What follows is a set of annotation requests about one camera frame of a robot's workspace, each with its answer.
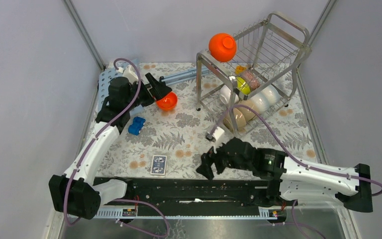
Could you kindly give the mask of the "orange plastic bowl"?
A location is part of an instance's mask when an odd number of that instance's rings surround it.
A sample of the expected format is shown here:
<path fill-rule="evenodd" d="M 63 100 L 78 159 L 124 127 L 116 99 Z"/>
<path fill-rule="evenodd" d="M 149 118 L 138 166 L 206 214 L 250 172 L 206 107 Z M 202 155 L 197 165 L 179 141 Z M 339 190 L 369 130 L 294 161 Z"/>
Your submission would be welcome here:
<path fill-rule="evenodd" d="M 217 61 L 228 62 L 234 58 L 237 44 L 231 35 L 218 33 L 210 39 L 208 49 L 212 57 Z"/>
<path fill-rule="evenodd" d="M 156 105 L 163 111 L 173 110 L 178 103 L 178 96 L 174 92 L 168 93 L 162 99 L 156 101 Z"/>

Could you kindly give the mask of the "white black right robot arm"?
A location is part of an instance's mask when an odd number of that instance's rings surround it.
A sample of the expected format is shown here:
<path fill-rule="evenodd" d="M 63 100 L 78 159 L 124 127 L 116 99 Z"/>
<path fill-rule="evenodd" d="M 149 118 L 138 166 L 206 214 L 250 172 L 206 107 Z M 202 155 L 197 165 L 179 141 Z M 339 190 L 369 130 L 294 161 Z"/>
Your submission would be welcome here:
<path fill-rule="evenodd" d="M 302 159 L 292 159 L 283 151 L 256 148 L 238 138 L 219 147 L 211 147 L 201 156 L 197 173 L 208 180 L 214 178 L 212 166 L 221 174 L 226 168 L 249 171 L 266 180 L 263 197 L 268 203 L 282 201 L 341 202 L 355 212 L 373 211 L 370 167 L 359 163 L 354 167 L 336 167 Z"/>

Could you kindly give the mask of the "stainless steel dish rack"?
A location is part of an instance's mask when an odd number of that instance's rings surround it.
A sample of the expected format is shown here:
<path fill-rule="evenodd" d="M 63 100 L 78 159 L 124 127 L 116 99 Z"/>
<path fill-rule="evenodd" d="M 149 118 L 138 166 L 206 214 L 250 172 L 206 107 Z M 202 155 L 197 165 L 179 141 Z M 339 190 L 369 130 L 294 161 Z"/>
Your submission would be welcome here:
<path fill-rule="evenodd" d="M 209 49 L 196 55 L 196 106 L 205 109 L 215 120 L 240 101 L 250 100 L 266 86 L 272 85 L 280 101 L 260 114 L 269 118 L 288 106 L 297 91 L 298 67 L 311 53 L 308 28 L 289 16 L 274 11 L 265 19 L 233 34 L 237 44 L 234 58 L 228 62 L 214 59 Z M 261 86 L 245 95 L 238 90 L 235 67 L 241 65 L 257 76 Z M 221 103 L 219 90 L 226 85 L 231 91 L 228 105 Z"/>

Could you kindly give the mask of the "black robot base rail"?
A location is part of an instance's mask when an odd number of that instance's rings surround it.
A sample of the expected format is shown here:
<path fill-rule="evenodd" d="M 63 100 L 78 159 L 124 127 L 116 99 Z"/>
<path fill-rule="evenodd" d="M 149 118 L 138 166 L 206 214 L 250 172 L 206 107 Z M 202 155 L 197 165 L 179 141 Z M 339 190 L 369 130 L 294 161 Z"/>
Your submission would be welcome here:
<path fill-rule="evenodd" d="M 110 205 L 134 206 L 139 199 L 157 207 L 168 216 L 231 216 L 258 214 L 258 208 L 286 207 L 292 200 L 280 197 L 279 183 L 262 180 L 207 180 L 122 178 L 115 181 L 127 184 L 127 202 Z"/>

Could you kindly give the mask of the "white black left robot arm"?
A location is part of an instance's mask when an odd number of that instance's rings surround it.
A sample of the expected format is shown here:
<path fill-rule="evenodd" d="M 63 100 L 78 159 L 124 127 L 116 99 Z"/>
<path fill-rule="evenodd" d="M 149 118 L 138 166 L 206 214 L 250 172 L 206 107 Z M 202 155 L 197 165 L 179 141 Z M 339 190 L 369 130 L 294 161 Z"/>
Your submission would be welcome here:
<path fill-rule="evenodd" d="M 118 200 L 127 205 L 134 200 L 133 189 L 124 180 L 109 179 L 95 185 L 97 170 L 110 146 L 120 136 L 129 122 L 132 109 L 146 107 L 163 100 L 173 90 L 147 73 L 150 88 L 137 80 L 114 77 L 106 84 L 107 96 L 95 119 L 91 137 L 74 162 L 62 175 L 53 175 L 49 189 L 54 209 L 65 216 L 92 219 L 99 208 Z"/>

